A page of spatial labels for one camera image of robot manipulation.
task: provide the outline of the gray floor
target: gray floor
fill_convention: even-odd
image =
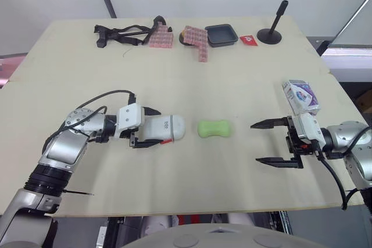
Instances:
[[[295,236],[305,238],[329,248],[371,248],[372,227],[370,215],[365,206],[297,210],[288,212]],[[58,218],[59,227],[54,248],[95,247],[100,226],[107,218]],[[131,234],[138,234],[138,228],[128,226],[119,237],[128,242]]]
[[[293,234],[330,248],[371,248],[372,227],[365,206],[288,212]]]
[[[100,226],[107,218],[57,218],[53,248],[95,248]]]

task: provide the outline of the pink patterned block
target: pink patterned block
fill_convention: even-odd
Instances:
[[[149,46],[150,48],[172,48],[173,33],[168,32],[168,26],[164,26],[162,23],[158,24],[158,27],[150,37]]]
[[[199,61],[207,62],[208,60],[208,32],[204,29],[192,26],[185,27],[184,42],[195,45],[199,49]]]

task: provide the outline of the black strap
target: black strap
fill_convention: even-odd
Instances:
[[[152,33],[158,27],[159,22],[161,22],[163,25],[166,24],[165,19],[163,17],[157,16],[153,20],[152,28],[149,28],[147,26],[139,26],[139,25],[135,24],[133,26],[128,26],[128,27],[125,27],[125,28],[122,28],[122,29],[116,29],[116,28],[109,29],[109,28],[104,27],[104,26],[96,25],[94,27],[94,33],[99,33],[99,39],[97,40],[97,47],[104,48],[109,39],[115,40],[115,41],[117,41],[119,43],[122,43],[122,44],[131,44],[131,45],[134,45],[134,46],[137,46],[139,44],[145,45],[150,40],[150,37],[151,37]],[[140,32],[125,33],[126,31],[129,31],[132,28],[137,28],[141,31]],[[134,38],[134,37],[129,37],[129,36],[132,36],[132,35],[140,35],[140,34],[147,34],[147,35],[143,40],[138,39],[138,38]]]

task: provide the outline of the wooden table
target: wooden table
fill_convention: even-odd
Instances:
[[[322,105],[322,127],[364,121],[329,69],[290,17],[284,16],[278,45],[209,48],[207,63],[196,49],[181,45],[185,25],[204,28],[230,23],[240,35],[255,35],[272,18],[167,19],[172,49],[122,45],[99,49],[94,25],[151,26],[151,19],[56,21],[0,90],[0,213],[37,164],[42,144],[77,105],[103,92],[129,89],[137,102],[186,121],[182,140],[148,149],[129,148],[128,140],[90,143],[67,189],[94,196],[63,194],[57,216],[189,214],[335,207],[341,204],[330,173],[313,156],[305,168],[279,169],[257,157],[290,158],[285,127],[251,130],[266,118],[291,114],[281,83],[309,81]],[[115,114],[126,95],[92,104]],[[200,120],[226,119],[232,136],[202,139]],[[345,189],[354,188],[342,160],[330,161]],[[361,204],[359,194],[350,204]]]

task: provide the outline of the black stand base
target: black stand base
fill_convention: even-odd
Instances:
[[[274,30],[272,34],[269,34],[270,29],[264,28],[257,32],[257,38],[262,43],[275,45],[281,41],[281,35],[278,31]]]

